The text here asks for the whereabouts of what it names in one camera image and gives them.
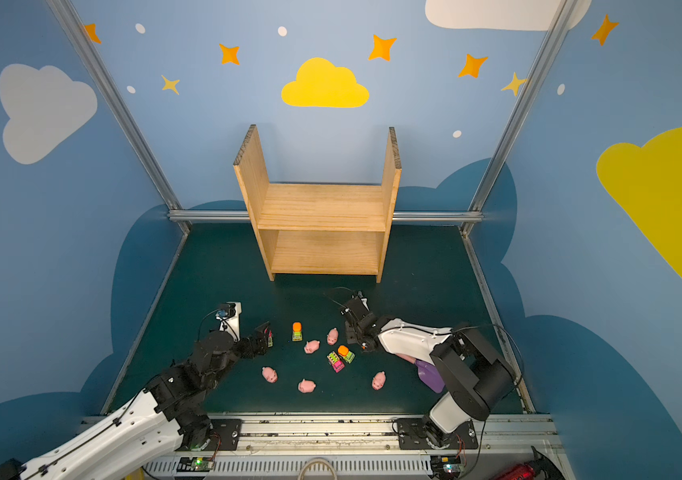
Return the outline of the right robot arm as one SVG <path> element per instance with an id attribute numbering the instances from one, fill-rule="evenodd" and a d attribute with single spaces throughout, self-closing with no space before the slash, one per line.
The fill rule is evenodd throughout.
<path id="1" fill-rule="evenodd" d="M 418 430 L 418 439 L 432 447 L 446 448 L 459 427 L 486 420 L 517 385 L 513 367 L 477 327 L 436 328 L 378 317 L 359 293 L 340 306 L 340 313 L 349 342 L 365 352 L 412 358 L 437 381 L 442 397 Z"/>

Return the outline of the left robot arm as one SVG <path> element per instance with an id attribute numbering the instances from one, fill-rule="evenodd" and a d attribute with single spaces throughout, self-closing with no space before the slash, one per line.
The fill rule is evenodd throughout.
<path id="1" fill-rule="evenodd" d="M 241 359 L 264 355 L 273 340 L 263 323 L 247 337 L 229 326 L 194 344 L 192 354 L 155 375 L 126 404 L 72 440 L 27 462 L 0 464 L 0 479 L 122 479 L 178 449 L 212 451 L 237 445 L 237 426 L 219 427 L 204 408 Z"/>

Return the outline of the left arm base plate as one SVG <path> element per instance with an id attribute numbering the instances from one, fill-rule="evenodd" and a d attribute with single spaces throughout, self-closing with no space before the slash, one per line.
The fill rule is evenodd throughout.
<path id="1" fill-rule="evenodd" d="M 242 420 L 239 418 L 208 418 L 185 436 L 183 446 L 191 451 L 234 451 L 241 429 Z"/>

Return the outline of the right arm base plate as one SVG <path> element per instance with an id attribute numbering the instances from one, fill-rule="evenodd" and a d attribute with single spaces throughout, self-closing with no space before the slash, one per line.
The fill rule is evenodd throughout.
<path id="1" fill-rule="evenodd" d="M 393 422 L 393 431 L 401 450 L 477 450 L 479 446 L 472 420 L 445 433 L 431 420 L 401 417 Z"/>

